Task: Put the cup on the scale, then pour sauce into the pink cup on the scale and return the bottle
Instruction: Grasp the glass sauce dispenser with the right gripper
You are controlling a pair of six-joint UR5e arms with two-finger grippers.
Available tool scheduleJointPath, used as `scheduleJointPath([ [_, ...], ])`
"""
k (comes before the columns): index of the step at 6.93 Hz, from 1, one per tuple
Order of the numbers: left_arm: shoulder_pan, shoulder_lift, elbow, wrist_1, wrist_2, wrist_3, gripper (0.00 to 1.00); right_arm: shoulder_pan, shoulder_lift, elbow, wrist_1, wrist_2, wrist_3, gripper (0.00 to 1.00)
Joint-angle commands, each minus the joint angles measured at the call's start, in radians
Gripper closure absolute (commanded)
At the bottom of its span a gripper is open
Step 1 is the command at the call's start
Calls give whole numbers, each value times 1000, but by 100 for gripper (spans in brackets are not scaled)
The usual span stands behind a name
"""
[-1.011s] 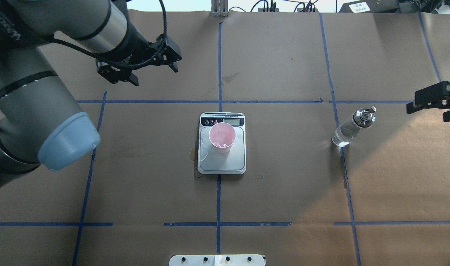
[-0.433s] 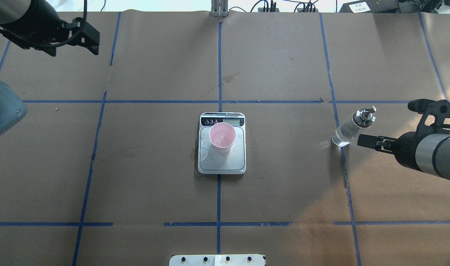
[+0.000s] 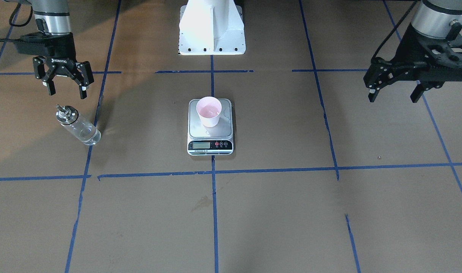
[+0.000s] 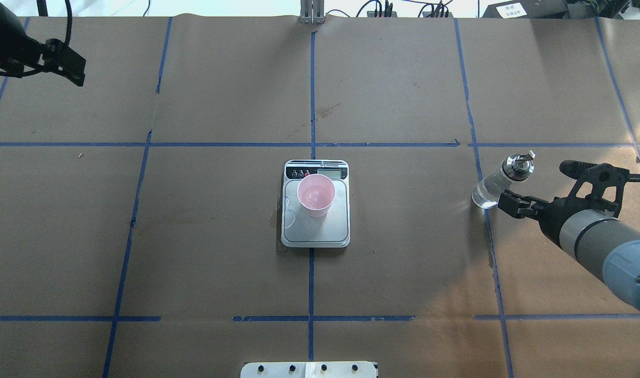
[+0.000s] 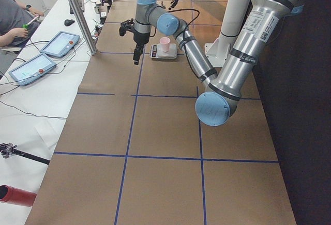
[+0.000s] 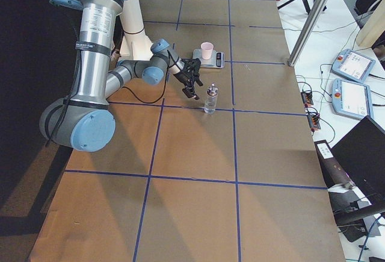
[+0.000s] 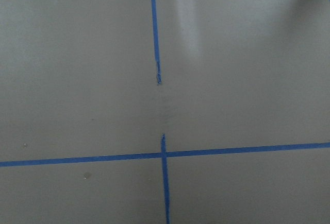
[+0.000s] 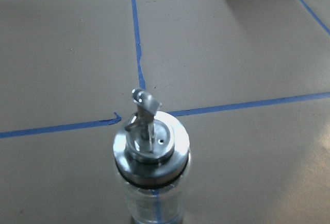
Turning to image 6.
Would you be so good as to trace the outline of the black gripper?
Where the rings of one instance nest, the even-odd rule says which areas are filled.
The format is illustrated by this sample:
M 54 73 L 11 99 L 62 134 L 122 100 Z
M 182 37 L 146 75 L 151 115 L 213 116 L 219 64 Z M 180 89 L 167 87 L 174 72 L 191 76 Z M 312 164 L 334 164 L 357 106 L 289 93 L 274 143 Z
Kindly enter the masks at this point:
M 199 96 L 195 92 L 194 83 L 202 86 L 200 80 L 200 66 L 201 61 L 199 58 L 194 59 L 181 59 L 176 62 L 176 66 L 179 69 L 177 73 L 173 75 L 181 82 L 185 87 L 182 89 L 187 98 L 199 99 Z

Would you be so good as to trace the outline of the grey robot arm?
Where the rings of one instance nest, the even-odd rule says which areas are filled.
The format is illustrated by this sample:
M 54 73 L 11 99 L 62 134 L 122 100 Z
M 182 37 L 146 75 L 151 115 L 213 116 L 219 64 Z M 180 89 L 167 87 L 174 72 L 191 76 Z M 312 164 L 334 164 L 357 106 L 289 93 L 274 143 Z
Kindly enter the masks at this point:
M 172 74 L 183 93 L 196 98 L 200 60 L 183 59 L 164 39 L 151 42 L 144 31 L 139 0 L 51 0 L 82 11 L 76 30 L 76 65 L 67 96 L 53 102 L 40 117 L 49 142 L 95 152 L 113 137 L 116 122 L 107 98 L 128 81 L 158 84 Z

